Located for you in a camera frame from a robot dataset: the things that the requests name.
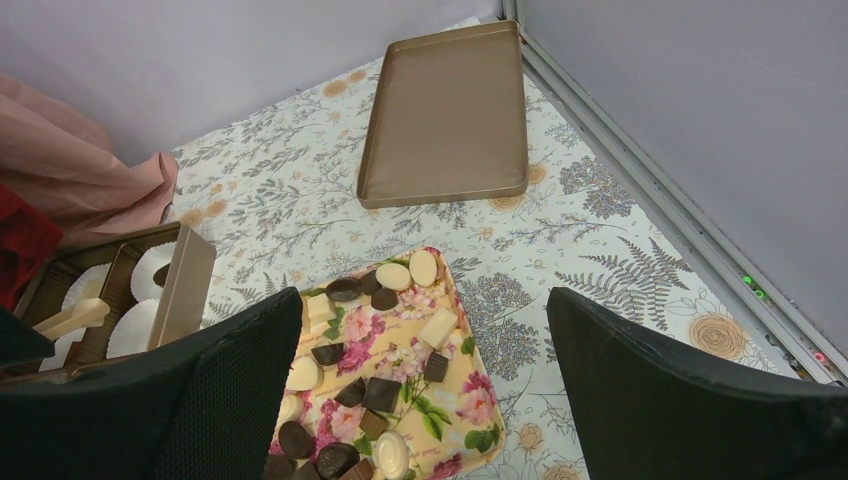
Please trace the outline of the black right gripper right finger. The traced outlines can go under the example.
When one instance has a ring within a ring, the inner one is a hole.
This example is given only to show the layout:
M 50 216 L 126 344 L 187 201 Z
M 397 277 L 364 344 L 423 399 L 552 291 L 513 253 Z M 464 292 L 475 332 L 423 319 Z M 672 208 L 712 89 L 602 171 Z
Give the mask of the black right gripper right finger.
M 547 318 L 594 479 L 843 479 L 847 391 L 742 366 L 564 287 Z

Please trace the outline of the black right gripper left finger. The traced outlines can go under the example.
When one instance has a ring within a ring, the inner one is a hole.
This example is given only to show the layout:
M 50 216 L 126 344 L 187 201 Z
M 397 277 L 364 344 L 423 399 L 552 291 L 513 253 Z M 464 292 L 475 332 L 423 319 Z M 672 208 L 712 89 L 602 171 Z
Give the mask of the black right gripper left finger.
M 286 288 L 63 384 L 1 392 L 5 479 L 258 479 L 301 330 Z

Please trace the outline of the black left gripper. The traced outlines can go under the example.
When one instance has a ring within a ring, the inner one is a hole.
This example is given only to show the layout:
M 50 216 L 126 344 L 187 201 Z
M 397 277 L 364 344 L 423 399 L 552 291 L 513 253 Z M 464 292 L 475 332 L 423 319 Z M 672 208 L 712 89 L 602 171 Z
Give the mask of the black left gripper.
M 53 357 L 54 342 L 24 324 L 1 307 L 0 361 L 2 367 L 16 366 Z

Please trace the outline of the wooden tongs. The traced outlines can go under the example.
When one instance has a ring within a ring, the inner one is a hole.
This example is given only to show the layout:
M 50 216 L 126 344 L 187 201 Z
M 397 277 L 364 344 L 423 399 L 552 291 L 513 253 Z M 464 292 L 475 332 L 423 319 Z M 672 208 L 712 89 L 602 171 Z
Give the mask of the wooden tongs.
M 55 341 L 81 328 L 102 326 L 110 311 L 110 306 L 100 298 L 84 299 L 38 323 L 33 329 L 48 340 Z

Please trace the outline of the gold chocolate box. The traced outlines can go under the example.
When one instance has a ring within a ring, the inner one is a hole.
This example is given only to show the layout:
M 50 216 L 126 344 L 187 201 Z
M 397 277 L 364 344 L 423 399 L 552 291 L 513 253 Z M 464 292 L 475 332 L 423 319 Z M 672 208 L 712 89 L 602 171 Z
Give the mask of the gold chocolate box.
M 89 298 L 109 309 L 96 325 L 55 339 L 52 357 L 2 368 L 2 382 L 61 382 L 199 331 L 216 256 L 211 243 L 179 222 L 57 255 L 26 288 L 15 315 L 37 326 L 76 312 Z

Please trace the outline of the floral chocolate tray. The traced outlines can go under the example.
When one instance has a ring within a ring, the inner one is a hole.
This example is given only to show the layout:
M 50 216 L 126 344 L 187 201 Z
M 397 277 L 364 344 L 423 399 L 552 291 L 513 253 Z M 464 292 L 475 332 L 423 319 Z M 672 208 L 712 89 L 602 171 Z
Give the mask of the floral chocolate tray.
M 298 478 L 448 479 L 506 428 L 442 253 L 419 248 L 301 292 L 271 441 Z

